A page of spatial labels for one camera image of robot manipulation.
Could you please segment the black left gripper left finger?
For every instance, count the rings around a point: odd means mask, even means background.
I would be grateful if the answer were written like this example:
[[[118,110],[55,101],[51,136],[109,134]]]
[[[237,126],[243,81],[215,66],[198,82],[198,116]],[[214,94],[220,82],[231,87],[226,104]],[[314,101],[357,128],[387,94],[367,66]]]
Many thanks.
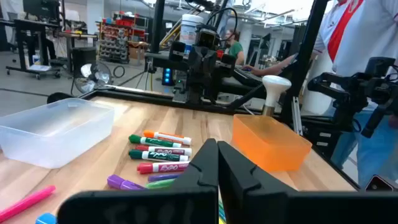
[[[216,223],[218,145],[207,139],[185,171],[161,189],[85,191],[60,206],[58,223]]]

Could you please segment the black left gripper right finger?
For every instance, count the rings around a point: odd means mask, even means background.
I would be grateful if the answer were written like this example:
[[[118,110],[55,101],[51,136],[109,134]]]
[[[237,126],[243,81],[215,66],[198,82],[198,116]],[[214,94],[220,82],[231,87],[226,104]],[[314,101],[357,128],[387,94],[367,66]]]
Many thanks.
[[[218,142],[219,186],[228,223],[397,223],[395,192],[297,191]]]

